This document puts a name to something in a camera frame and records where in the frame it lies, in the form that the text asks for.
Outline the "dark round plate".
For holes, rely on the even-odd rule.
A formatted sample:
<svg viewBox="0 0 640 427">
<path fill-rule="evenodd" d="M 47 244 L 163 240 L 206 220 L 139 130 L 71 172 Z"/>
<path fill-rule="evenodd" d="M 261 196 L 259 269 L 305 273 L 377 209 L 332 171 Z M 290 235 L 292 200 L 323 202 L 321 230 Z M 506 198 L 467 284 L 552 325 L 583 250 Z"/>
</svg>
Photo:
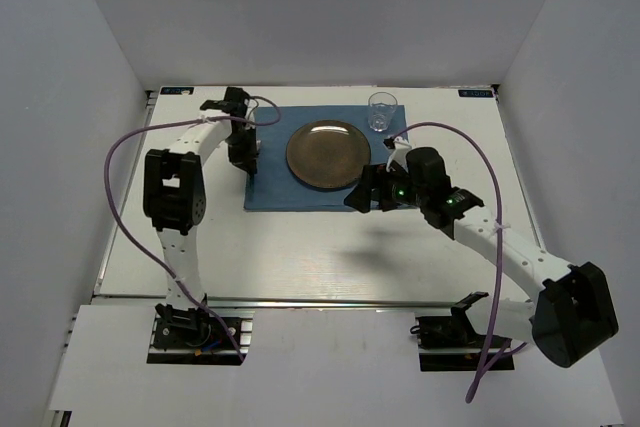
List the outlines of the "dark round plate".
<svg viewBox="0 0 640 427">
<path fill-rule="evenodd" d="M 293 176 L 319 190 L 351 186 L 371 161 L 366 136 L 354 125 L 338 120 L 303 125 L 291 135 L 285 154 Z"/>
</svg>

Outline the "clear drinking glass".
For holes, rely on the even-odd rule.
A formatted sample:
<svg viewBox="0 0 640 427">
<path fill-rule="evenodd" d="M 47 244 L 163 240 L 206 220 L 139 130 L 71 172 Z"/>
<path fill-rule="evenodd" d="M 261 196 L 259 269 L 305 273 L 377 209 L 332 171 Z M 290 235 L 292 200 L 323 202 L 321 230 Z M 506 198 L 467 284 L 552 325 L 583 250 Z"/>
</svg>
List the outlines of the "clear drinking glass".
<svg viewBox="0 0 640 427">
<path fill-rule="evenodd" d="M 373 93 L 368 99 L 368 124 L 375 132 L 386 131 L 398 107 L 396 97 L 389 92 Z"/>
</svg>

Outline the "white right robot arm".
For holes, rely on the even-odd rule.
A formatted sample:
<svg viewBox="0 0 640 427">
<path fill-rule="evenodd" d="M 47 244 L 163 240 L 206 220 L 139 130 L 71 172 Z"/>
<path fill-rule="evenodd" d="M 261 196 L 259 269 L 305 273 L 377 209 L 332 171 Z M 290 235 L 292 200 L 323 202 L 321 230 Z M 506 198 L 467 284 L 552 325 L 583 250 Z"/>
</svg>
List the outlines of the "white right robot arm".
<svg viewBox="0 0 640 427">
<path fill-rule="evenodd" d="M 345 205 L 361 213 L 414 207 L 431 227 L 489 261 L 527 296 L 508 301 L 471 293 L 451 307 L 442 327 L 419 320 L 415 332 L 423 346 L 472 346 L 492 331 L 532 343 L 568 368 L 618 333 L 607 278 L 598 266 L 572 264 L 499 223 L 479 197 L 452 185 L 435 149 L 410 149 L 403 158 L 364 166 Z"/>
</svg>

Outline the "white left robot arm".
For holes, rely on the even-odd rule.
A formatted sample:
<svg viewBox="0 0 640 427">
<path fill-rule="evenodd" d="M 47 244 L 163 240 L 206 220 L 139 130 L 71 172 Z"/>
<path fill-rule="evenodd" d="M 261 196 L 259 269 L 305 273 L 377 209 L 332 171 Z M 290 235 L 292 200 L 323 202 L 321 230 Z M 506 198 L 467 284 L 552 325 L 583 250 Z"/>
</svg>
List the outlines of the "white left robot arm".
<svg viewBox="0 0 640 427">
<path fill-rule="evenodd" d="M 229 87 L 221 100 L 201 105 L 200 123 L 188 127 L 169 147 L 146 153 L 143 211 L 170 268 L 166 303 L 174 309 L 186 311 L 206 302 L 197 255 L 197 226 L 207 207 L 204 164 L 224 143 L 231 165 L 249 176 L 257 173 L 259 147 L 250 101 L 245 90 Z"/>
</svg>

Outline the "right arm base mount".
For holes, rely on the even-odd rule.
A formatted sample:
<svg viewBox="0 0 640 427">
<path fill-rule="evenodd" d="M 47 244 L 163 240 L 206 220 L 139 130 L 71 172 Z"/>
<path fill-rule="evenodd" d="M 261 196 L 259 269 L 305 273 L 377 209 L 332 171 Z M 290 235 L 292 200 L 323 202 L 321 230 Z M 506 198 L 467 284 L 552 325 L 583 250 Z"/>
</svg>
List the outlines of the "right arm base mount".
<svg viewBox="0 0 640 427">
<path fill-rule="evenodd" d="M 410 334 L 419 348 L 421 372 L 473 372 L 479 366 L 485 336 L 466 316 L 476 302 L 489 296 L 474 292 L 455 303 L 446 315 L 420 315 Z"/>
</svg>

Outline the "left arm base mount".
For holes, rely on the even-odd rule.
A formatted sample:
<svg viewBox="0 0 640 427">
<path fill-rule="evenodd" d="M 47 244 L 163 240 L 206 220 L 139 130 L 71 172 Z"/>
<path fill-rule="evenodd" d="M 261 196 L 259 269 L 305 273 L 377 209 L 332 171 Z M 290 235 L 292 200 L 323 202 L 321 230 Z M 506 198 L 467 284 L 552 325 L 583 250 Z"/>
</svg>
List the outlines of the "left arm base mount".
<svg viewBox="0 0 640 427">
<path fill-rule="evenodd" d="M 208 313 L 157 304 L 147 363 L 241 366 L 243 360 L 224 327 Z"/>
</svg>

